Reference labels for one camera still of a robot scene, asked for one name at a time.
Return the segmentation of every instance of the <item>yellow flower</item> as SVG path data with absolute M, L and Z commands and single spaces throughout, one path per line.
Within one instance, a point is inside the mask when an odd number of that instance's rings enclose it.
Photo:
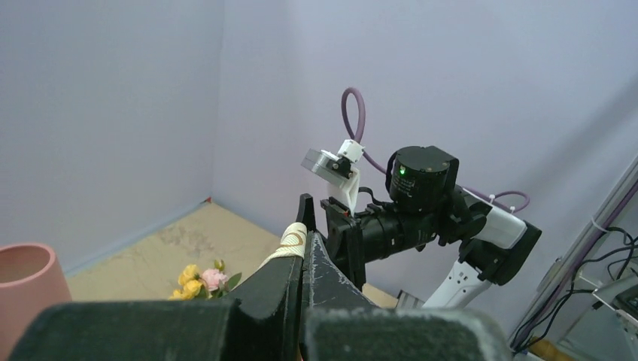
M 182 292 L 184 299 L 194 299 L 195 296 L 199 294 L 202 286 L 204 286 L 204 284 L 199 280 L 188 281 L 184 285 L 184 291 Z
M 174 290 L 169 299 L 184 299 L 184 293 L 181 290 Z
M 223 259 L 216 259 L 215 268 L 223 272 L 223 270 L 226 268 L 226 263 L 223 262 Z
M 199 269 L 197 265 L 187 265 L 178 278 L 180 286 L 185 286 L 189 281 L 199 278 Z

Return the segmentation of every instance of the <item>green leaf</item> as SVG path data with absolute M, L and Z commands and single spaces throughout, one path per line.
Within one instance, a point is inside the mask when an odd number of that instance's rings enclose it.
M 239 281 L 241 279 L 242 279 L 242 273 L 241 272 L 239 272 L 237 275 L 234 275 L 231 278 L 229 278 L 228 282 L 226 282 L 226 284 L 224 285 L 226 287 L 226 290 L 231 291 L 233 288 L 235 288 L 239 284 Z
M 206 287 L 202 286 L 202 288 L 199 289 L 199 293 L 197 293 L 197 296 L 195 296 L 195 299 L 207 299 L 208 298 L 208 290 L 206 289 Z

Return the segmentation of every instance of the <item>white bracket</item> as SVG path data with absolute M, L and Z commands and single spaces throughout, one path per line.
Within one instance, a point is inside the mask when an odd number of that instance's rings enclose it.
M 479 280 L 479 272 L 467 262 L 454 262 L 445 281 L 427 299 L 423 308 L 463 308 L 491 286 Z

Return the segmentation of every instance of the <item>beige floor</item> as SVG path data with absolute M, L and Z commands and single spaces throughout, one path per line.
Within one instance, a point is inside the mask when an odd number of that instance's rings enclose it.
M 216 204 L 192 214 L 68 279 L 75 301 L 166 299 L 178 287 L 185 265 L 213 266 L 223 259 L 228 274 L 245 279 L 279 245 L 268 233 Z M 366 294 L 382 307 L 396 299 L 366 285 Z

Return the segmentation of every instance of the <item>black tube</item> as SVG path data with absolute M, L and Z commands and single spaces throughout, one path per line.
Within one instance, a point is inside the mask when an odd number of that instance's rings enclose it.
M 432 214 L 380 211 L 360 218 L 365 262 L 387 258 L 431 241 Z

